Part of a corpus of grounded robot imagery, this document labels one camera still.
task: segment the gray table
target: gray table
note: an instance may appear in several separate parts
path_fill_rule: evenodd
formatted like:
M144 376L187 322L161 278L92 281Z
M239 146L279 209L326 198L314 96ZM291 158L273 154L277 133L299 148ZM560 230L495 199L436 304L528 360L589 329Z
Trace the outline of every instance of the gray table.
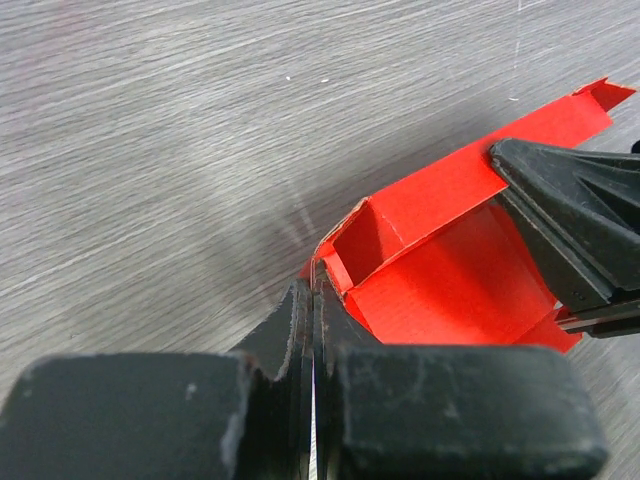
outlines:
M229 347L360 197L583 83L640 85L639 7L0 0L0 396L53 352ZM627 151L639 109L588 147ZM639 348L572 355L603 478L640 478Z

